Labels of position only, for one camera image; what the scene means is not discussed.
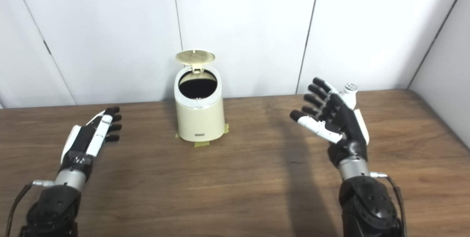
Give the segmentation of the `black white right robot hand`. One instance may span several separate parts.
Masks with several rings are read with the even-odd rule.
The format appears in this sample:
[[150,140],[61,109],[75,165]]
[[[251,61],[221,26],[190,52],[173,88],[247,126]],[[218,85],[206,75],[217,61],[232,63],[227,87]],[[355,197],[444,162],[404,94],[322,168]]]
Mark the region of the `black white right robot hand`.
[[327,140],[328,157],[334,167],[348,157],[367,160],[369,132],[359,109],[356,108],[357,86],[347,84],[342,92],[327,81],[315,77],[304,95],[309,106],[292,110],[290,118]]

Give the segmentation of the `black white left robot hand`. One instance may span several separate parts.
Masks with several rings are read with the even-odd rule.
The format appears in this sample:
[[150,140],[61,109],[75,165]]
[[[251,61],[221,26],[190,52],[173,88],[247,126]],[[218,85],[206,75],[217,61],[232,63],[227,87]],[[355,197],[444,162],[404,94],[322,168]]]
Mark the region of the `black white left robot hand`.
[[122,129],[120,107],[108,107],[95,115],[86,125],[74,125],[66,140],[61,156],[62,170],[79,171],[89,180],[94,159],[106,142],[117,142],[120,136],[114,134]]

